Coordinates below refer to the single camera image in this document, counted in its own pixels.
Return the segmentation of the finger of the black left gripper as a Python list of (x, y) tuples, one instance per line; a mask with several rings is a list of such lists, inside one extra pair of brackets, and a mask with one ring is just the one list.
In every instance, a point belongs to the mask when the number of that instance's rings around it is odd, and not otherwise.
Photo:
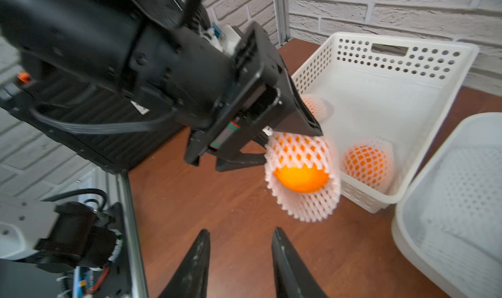
[(308, 137), (323, 136), (318, 120), (302, 101), (291, 76), (281, 82), (279, 94), (277, 104), (273, 107), (270, 128)]
[(222, 145), (214, 142), (214, 155), (216, 159), (216, 170), (218, 172), (233, 171), (264, 165), (266, 162), (264, 154), (249, 154), (238, 151), (236, 154), (227, 155), (222, 152)]

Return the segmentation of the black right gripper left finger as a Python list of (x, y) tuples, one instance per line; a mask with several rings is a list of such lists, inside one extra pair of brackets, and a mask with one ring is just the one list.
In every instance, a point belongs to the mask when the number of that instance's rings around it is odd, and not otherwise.
[(201, 230), (159, 297), (206, 297), (209, 264), (210, 233)]

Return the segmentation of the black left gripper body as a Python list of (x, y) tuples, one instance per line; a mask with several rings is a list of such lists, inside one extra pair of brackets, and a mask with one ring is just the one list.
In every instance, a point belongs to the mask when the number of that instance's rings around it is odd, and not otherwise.
[(253, 23), (227, 57), (186, 27), (166, 30), (151, 21), (129, 27), (129, 98), (158, 117), (129, 124), (131, 132), (162, 129), (174, 121), (190, 128), (185, 161), (197, 165), (250, 141), (265, 145), (279, 86), (288, 76), (263, 27)]

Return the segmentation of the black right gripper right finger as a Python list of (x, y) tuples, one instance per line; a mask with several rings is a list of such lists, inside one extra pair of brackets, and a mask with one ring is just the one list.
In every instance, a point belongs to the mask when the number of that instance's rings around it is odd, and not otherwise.
[(273, 232), (271, 249), (276, 297), (328, 297), (280, 227)]

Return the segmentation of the orange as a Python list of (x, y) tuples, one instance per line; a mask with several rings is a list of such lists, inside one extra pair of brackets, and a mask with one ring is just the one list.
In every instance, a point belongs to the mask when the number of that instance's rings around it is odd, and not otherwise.
[(321, 98), (312, 94), (302, 94), (301, 99), (318, 122), (328, 118), (328, 107)]
[(342, 160), (345, 174), (380, 193), (388, 191), (395, 165), (393, 144), (382, 139), (354, 143)]
[(321, 222), (333, 214), (341, 198), (341, 172), (329, 138), (274, 132), (265, 149), (265, 181), (282, 210), (301, 222)]

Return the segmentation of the white foam net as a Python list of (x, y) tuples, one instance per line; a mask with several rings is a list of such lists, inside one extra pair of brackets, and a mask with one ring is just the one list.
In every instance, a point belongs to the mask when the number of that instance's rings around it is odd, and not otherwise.
[(422, 251), (468, 297), (500, 297), (501, 149), (451, 150), (430, 189)]

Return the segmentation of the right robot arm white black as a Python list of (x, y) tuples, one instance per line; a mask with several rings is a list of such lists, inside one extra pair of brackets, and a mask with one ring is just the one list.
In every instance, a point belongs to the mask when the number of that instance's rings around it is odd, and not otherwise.
[[(277, 297), (325, 297), (284, 230), (276, 228), (272, 242)], [(94, 210), (79, 202), (1, 198), (1, 259), (30, 263), (62, 274), (76, 267), (102, 271), (86, 295), (110, 282), (110, 273), (127, 254), (120, 203)]]

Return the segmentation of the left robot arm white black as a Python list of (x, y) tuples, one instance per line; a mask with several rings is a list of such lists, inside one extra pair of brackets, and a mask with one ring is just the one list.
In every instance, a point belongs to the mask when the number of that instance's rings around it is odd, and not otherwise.
[(190, 129), (185, 162), (212, 154), (218, 171), (264, 164), (241, 150), (266, 145), (265, 128), (322, 135), (265, 30), (251, 24), (226, 53), (209, 41), (203, 0), (1, 0), (1, 30), (31, 85), (67, 74), (154, 113), (140, 122), (80, 122), (49, 116), (49, 102), (30, 106), (31, 116), (65, 133), (151, 133), (178, 123)]

